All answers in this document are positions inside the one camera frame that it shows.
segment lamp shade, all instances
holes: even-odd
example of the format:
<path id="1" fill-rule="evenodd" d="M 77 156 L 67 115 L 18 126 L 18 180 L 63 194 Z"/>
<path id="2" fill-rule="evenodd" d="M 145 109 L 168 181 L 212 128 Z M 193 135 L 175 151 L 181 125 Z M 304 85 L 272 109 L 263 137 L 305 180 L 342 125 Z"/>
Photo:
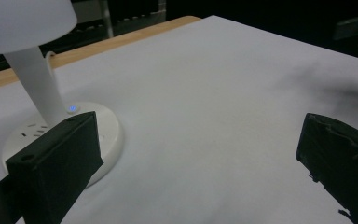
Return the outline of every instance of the lamp shade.
<path id="1" fill-rule="evenodd" d="M 70 0 L 0 0 L 0 54 L 46 44 L 76 21 Z"/>

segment blue indicator light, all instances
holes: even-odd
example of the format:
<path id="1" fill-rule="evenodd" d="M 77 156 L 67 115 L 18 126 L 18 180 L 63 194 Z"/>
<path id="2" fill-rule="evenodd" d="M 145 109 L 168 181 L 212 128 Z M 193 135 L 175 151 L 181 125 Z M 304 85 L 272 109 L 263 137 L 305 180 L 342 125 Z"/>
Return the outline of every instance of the blue indicator light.
<path id="1" fill-rule="evenodd" d="M 69 106 L 69 111 L 74 112 L 76 110 L 77 110 L 77 106 L 75 106 L 75 105 Z"/>

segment white desk lamp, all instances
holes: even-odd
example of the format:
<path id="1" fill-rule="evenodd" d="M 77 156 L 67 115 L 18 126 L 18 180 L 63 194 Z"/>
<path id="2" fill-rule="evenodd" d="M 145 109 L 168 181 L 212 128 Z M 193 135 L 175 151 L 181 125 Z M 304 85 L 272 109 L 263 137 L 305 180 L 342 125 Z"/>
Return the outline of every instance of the white desk lamp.
<path id="1" fill-rule="evenodd" d="M 57 39 L 76 25 L 69 0 L 0 0 L 0 54 L 4 54 L 40 114 L 18 127 L 7 139 L 3 163 L 62 120 L 95 111 L 104 165 L 89 185 L 116 163 L 123 148 L 123 132 L 115 114 L 103 105 L 79 102 L 65 105 L 38 46 Z"/>

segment wooden table edge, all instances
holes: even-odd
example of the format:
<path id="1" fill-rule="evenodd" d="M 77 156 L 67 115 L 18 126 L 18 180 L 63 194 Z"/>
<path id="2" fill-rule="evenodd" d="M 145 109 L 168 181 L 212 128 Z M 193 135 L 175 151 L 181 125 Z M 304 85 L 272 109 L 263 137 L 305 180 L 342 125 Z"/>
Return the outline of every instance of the wooden table edge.
<path id="1" fill-rule="evenodd" d="M 200 18 L 193 16 L 184 16 L 172 21 L 165 21 L 160 24 L 146 27 L 137 31 L 133 31 L 124 35 L 118 35 L 110 39 L 96 42 L 78 49 L 72 49 L 51 57 L 51 65 L 53 68 L 73 63 L 89 56 L 102 53 L 104 51 L 115 49 L 132 42 L 148 38 L 152 35 L 158 35 L 166 31 L 199 21 Z M 17 76 L 12 69 L 0 71 L 0 87 L 18 81 Z"/>

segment white table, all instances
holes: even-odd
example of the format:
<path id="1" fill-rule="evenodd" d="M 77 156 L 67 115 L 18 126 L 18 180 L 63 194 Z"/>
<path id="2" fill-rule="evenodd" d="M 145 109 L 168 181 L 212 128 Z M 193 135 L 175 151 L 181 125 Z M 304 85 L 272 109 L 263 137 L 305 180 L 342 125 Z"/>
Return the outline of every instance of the white table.
<path id="1" fill-rule="evenodd" d="M 56 73 L 64 101 L 107 105 L 126 135 L 63 223 L 350 223 L 296 147 L 308 112 L 358 128 L 358 59 L 211 17 Z M 0 88 L 0 156 L 34 112 Z"/>

